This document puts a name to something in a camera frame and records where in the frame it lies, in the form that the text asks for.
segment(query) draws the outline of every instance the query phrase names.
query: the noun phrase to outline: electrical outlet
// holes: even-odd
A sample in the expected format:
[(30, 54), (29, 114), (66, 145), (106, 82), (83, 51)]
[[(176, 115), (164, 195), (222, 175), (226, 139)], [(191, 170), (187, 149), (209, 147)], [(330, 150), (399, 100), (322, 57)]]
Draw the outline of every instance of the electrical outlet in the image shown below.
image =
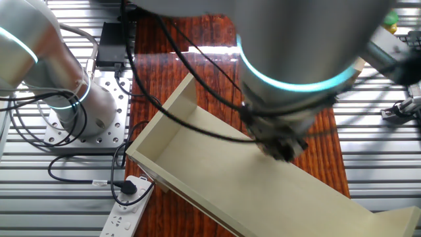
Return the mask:
[[(137, 192), (130, 196), (120, 193), (118, 195), (118, 199), (122, 203), (135, 201), (145, 193), (144, 187), (149, 187), (151, 185), (151, 183), (145, 179), (134, 176), (129, 176), (126, 180), (130, 180), (136, 185)], [(134, 205), (124, 206), (115, 203), (100, 237), (133, 237), (140, 218), (145, 210), (145, 206), (151, 197), (152, 190), (153, 189), (151, 189), (151, 191), (140, 202)]]

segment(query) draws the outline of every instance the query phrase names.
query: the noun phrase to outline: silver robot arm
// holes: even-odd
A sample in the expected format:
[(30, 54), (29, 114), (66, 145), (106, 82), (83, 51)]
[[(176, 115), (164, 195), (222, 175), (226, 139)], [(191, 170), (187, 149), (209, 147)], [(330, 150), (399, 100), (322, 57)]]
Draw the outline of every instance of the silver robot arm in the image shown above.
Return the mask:
[[(78, 113), (73, 135), (79, 134), (83, 121), (87, 126), (83, 137), (101, 133), (116, 114), (112, 95), (92, 81), (94, 63), (85, 71), (64, 44), (59, 22), (40, 0), (0, 0), (0, 88), (14, 89), (25, 81), (39, 88), (66, 89), (74, 92), (87, 111), (87, 118)], [(34, 90), (35, 94), (51, 91)], [(67, 98), (44, 99), (70, 130), (75, 110)]]
[(406, 44), (379, 27), (394, 0), (132, 2), (166, 16), (225, 14), (232, 20), (241, 49), (245, 104), (274, 115), (243, 121), (250, 135), (274, 138), (260, 148), (286, 161), (307, 147), (301, 138), (315, 114), (331, 107), (335, 96), (353, 84), (358, 56), (379, 70), (409, 52)]

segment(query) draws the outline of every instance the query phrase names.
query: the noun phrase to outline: beige cardboard tray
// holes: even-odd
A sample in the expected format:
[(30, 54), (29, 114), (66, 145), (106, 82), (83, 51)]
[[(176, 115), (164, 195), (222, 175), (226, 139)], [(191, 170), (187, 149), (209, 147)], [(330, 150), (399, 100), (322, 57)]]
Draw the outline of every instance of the beige cardboard tray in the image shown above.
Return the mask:
[[(197, 106), (187, 75), (164, 104), (195, 126), (247, 138)], [(128, 155), (165, 186), (237, 236), (410, 237), (420, 210), (371, 213), (296, 166), (188, 130), (157, 113)]]

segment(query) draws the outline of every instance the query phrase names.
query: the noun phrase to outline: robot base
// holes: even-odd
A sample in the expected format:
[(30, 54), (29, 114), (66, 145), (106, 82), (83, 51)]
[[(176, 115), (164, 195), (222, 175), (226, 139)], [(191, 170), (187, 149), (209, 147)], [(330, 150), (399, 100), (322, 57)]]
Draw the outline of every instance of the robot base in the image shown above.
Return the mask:
[[(109, 90), (117, 104), (117, 114), (111, 125), (102, 133), (96, 136), (80, 138), (76, 141), (63, 146), (62, 148), (82, 148), (82, 149), (115, 149), (122, 144), (125, 138), (127, 111), (129, 103), (129, 95), (126, 95), (118, 87), (114, 78), (95, 78), (95, 83)], [(121, 78), (120, 83), (123, 88), (130, 91), (130, 82), (126, 78)], [(51, 110), (49, 122), (57, 128), (62, 128), (57, 114)], [(46, 142), (57, 142), (63, 140), (67, 136), (67, 131), (54, 129), (50, 126), (45, 131)]]

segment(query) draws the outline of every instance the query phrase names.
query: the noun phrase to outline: black power adapter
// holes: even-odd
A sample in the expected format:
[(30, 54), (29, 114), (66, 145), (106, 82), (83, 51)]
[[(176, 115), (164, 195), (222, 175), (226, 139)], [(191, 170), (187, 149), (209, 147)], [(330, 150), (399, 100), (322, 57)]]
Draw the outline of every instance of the black power adapter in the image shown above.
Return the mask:
[(97, 54), (97, 66), (114, 70), (117, 64), (124, 65), (126, 43), (120, 23), (104, 23)]

